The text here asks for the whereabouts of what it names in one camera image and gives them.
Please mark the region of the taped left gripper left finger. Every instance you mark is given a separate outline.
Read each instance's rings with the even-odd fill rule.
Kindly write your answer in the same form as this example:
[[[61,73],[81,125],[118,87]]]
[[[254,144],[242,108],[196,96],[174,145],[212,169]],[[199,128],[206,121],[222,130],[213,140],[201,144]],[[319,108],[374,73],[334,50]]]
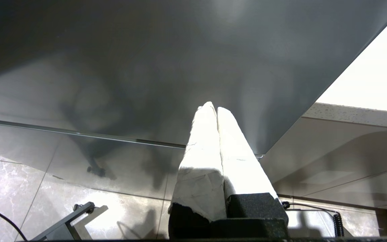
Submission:
[[[169,207],[170,239],[209,238],[211,225],[227,218],[217,113],[199,106],[178,168]]]

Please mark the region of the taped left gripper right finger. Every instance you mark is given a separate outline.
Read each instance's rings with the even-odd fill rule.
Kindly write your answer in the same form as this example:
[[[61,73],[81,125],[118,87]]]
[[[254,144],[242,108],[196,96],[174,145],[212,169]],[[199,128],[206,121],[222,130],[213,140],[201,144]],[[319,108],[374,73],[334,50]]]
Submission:
[[[233,114],[218,107],[217,122],[227,217],[288,220],[277,192]]]

